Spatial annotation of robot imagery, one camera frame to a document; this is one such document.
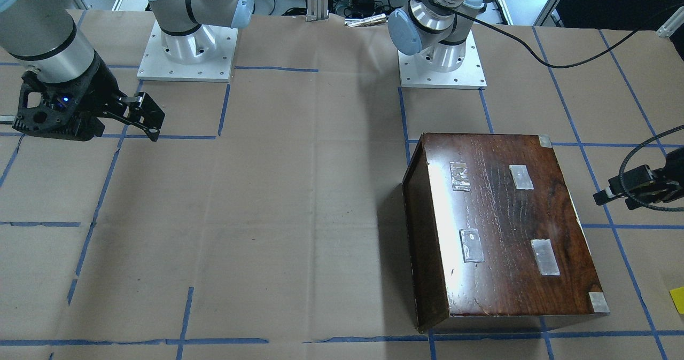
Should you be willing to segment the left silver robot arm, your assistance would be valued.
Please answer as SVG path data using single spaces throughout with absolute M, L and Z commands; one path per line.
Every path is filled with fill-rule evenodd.
M 484 77 L 475 71 L 479 57 L 471 27 L 485 5 L 485 0 L 404 0 L 402 7 L 393 10 L 387 19 L 388 31 L 400 60 L 408 63 L 400 68 L 403 80 L 428 87 L 438 82 L 455 87 L 449 78 L 469 77 L 473 88 L 482 87 Z M 669 152 L 661 168 L 640 165 L 628 169 L 627 165 L 640 149 L 681 130 L 682 126 L 677 126 L 638 144 L 608 186 L 594 194 L 594 202 L 605 205 L 623 198 L 630 210 L 672 211 L 669 203 L 683 195 L 682 148 Z

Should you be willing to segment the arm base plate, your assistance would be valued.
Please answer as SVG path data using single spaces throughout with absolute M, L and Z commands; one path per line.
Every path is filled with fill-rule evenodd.
M 437 43 L 418 54 L 398 53 L 401 87 L 479 89 L 487 87 L 476 41 L 469 32 L 464 43 Z
M 171 36 L 152 27 L 137 77 L 146 81 L 229 83 L 239 31 L 201 26 L 190 35 Z

